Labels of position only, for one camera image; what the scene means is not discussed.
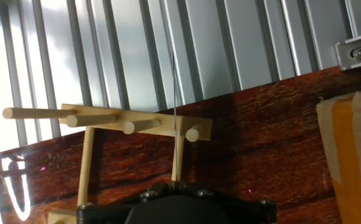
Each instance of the black robotic base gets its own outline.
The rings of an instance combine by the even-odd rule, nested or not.
[[[276,203],[245,202],[198,183],[170,182],[99,206],[77,209],[78,224],[276,223]]]

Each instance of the string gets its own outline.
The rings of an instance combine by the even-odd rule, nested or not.
[[[171,56],[171,67],[172,67],[172,77],[174,79],[174,129],[175,129],[175,146],[174,146],[174,162],[175,162],[175,176],[176,176],[176,180],[178,180],[179,177],[179,170],[178,170],[178,158],[177,158],[177,139],[178,139],[178,131],[177,131],[177,124],[176,124],[176,102],[177,102],[177,97],[176,97],[176,92],[177,92],[177,69],[176,69],[176,65],[175,65],[175,54],[174,54],[174,49],[173,49],[173,44],[172,44],[172,39],[171,39],[171,33],[170,33],[170,28],[169,28],[169,21],[168,21],[168,17],[166,14],[166,10],[165,10],[165,1],[164,0],[160,0],[160,6],[161,6],[161,13],[162,13],[162,18],[164,20],[165,23],[165,32],[166,32],[166,37],[167,37],[167,44],[168,44],[168,49],[169,49],[169,53]]]

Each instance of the wooden peg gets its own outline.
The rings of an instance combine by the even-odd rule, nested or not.
[[[38,119],[38,118],[66,118],[75,114],[74,110],[51,110],[33,108],[5,108],[2,115],[6,119]]]
[[[49,213],[47,224],[77,224],[77,213],[73,210],[55,209]]]
[[[199,139],[200,133],[202,132],[203,127],[201,125],[195,125],[186,132],[186,138],[190,142],[195,142]]]
[[[174,151],[174,162],[172,163],[172,181],[181,181],[182,174],[182,158],[183,158],[183,145],[185,137],[178,136],[176,139],[176,152]],[[176,165],[178,165],[178,175],[176,175]]]
[[[66,118],[67,126],[71,128],[80,126],[91,126],[97,124],[114,123],[117,120],[117,116],[112,114],[103,115],[70,115]]]
[[[88,200],[88,184],[89,184],[89,174],[90,174],[90,167],[91,167],[93,135],[94,134],[95,134],[94,128],[87,127],[85,129],[85,137],[83,140],[83,149],[82,149],[80,183],[79,183],[79,187],[78,187],[77,206],[80,206],[80,205],[86,203]]]
[[[139,131],[155,128],[160,125],[158,119],[147,119],[142,121],[127,121],[124,122],[123,132],[125,134],[132,134]]]

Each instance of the dark wood surface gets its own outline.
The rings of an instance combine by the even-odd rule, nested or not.
[[[317,124],[321,99],[361,90],[361,69],[321,72],[182,106],[178,113],[213,119],[212,140],[187,142],[182,176],[243,200],[278,202],[278,223],[341,223]],[[74,209],[83,133],[0,153],[0,219],[23,223],[21,176],[31,203],[24,223],[46,223],[54,208]],[[174,140],[97,130],[90,201],[105,204],[171,179]],[[2,171],[2,160],[15,162]]]

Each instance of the wooden rack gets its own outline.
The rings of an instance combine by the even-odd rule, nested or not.
[[[85,138],[81,161],[80,183],[77,206],[88,203],[88,183],[95,128],[122,131],[125,134],[144,133],[161,136],[177,135],[177,156],[174,155],[172,180],[181,180],[184,139],[190,142],[210,140],[212,120],[170,114],[147,113],[109,108],[63,104],[61,110],[6,108],[3,111],[7,119],[43,119],[58,118],[60,124],[74,128],[85,126]],[[49,213],[48,224],[76,224],[74,210],[56,209]]]

